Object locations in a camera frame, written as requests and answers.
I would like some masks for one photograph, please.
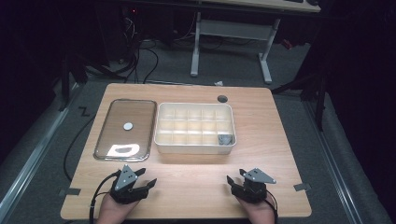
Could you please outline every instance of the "rectangular glass lid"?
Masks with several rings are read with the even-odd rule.
[[[93,156],[97,160],[144,161],[149,157],[157,104],[119,99],[110,104]]]

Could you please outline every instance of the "black circular hole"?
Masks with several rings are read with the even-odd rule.
[[[228,101],[228,98],[225,95],[220,95],[220,96],[218,96],[218,101],[220,103],[226,103]]]

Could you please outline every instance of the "wooden surface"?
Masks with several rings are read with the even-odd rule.
[[[306,0],[304,0],[302,3],[295,3],[286,0],[203,0],[202,2],[231,4],[247,7],[265,7],[299,12],[320,12],[319,6],[311,6],[306,2]]]
[[[246,217],[231,194],[226,175],[242,184],[239,169],[255,167],[276,180],[267,188],[276,196],[281,217],[307,217],[311,208],[305,192],[295,191],[302,183],[289,142],[271,92],[265,88],[108,85],[91,133],[83,149],[71,188],[81,189],[78,196],[68,195],[61,215],[65,219],[88,219],[89,208],[100,182],[121,169],[126,162],[97,161],[94,147],[113,100],[129,98],[160,103],[218,103],[219,95],[228,97],[233,109],[236,145],[230,155],[160,154],[153,143],[149,158],[129,162],[133,170],[147,168],[137,186],[158,178],[148,198],[140,202],[129,218],[239,218]],[[101,191],[110,189],[113,179]],[[97,199],[97,217],[102,196]]]

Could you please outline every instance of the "white plastic tray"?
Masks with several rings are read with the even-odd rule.
[[[160,104],[154,142],[161,153],[229,154],[233,111],[226,104]]]

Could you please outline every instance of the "hand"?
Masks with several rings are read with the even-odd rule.
[[[242,207],[244,207],[245,211],[247,211],[248,219],[252,224],[274,224],[275,223],[275,214],[273,209],[270,207],[268,203],[247,203],[244,200],[237,198],[239,203],[241,203]],[[266,200],[274,206],[274,200],[272,197],[267,197]]]
[[[128,204],[116,203],[107,193],[100,206],[99,218],[96,224],[120,224],[140,201]]]

